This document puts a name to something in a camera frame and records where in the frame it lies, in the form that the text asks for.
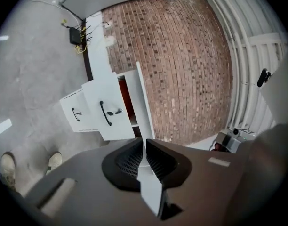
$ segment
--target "brick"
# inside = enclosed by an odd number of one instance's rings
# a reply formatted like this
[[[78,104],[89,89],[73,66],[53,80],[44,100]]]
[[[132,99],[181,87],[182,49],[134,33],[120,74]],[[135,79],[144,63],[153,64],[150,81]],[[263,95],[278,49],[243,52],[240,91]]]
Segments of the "brick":
[[[157,139],[187,145],[225,127],[232,67],[206,0],[134,0],[103,10],[112,70],[140,62]]]

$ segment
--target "open drawer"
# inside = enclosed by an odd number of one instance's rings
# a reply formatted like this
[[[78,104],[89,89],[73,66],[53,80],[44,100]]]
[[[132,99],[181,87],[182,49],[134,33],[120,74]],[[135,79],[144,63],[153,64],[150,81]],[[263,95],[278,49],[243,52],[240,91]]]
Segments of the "open drawer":
[[[118,74],[117,77],[126,82],[134,112],[134,115],[130,116],[130,121],[136,137],[142,137],[146,146],[146,139],[155,139],[155,134],[139,62],[136,63],[136,67],[135,70]]]
[[[60,104],[74,132],[98,131],[82,89],[62,98]]]
[[[82,85],[83,94],[104,140],[135,138],[116,73]]]

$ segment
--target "gray floor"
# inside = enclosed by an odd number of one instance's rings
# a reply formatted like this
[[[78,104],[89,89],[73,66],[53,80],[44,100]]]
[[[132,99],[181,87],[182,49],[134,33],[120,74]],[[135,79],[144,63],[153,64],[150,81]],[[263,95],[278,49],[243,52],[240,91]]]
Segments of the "gray floor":
[[[0,135],[0,157],[14,154],[23,195],[44,175],[53,152],[65,161],[106,144],[98,132],[74,133],[59,104],[87,82],[83,57],[60,25],[64,18],[76,25],[67,11],[22,0],[0,32],[10,36],[0,42],[0,123],[13,124]]]

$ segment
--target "drawer handle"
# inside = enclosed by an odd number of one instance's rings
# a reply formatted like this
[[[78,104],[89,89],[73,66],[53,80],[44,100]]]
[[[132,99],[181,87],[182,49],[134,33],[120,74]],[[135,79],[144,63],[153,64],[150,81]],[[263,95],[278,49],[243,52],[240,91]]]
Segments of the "drawer handle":
[[[103,115],[104,115],[104,117],[105,117],[105,119],[106,119],[106,121],[107,121],[107,124],[108,124],[109,126],[111,126],[112,123],[107,119],[106,114],[105,114],[105,112],[104,112],[103,101],[100,101],[100,106],[101,106],[101,110],[102,110],[102,112],[103,112]]]
[[[74,116],[75,116],[75,119],[76,119],[78,122],[80,122],[80,120],[77,119],[76,115],[82,115],[82,113],[81,113],[81,112],[80,112],[80,113],[75,113],[75,112],[74,112],[74,108],[72,108],[72,111],[73,111],[73,114],[74,114]]]

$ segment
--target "shoe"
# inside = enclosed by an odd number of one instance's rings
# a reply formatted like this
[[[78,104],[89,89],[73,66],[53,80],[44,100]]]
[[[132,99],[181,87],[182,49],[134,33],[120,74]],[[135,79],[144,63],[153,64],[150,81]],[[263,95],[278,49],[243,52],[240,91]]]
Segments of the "shoe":
[[[16,164],[12,153],[6,152],[2,155],[0,173],[2,182],[10,189],[16,191]]]
[[[48,170],[46,172],[46,175],[50,173],[52,170],[54,170],[55,168],[57,168],[58,166],[60,166],[62,162],[63,162],[63,157],[60,153],[53,154],[49,160],[49,165],[48,165]]]

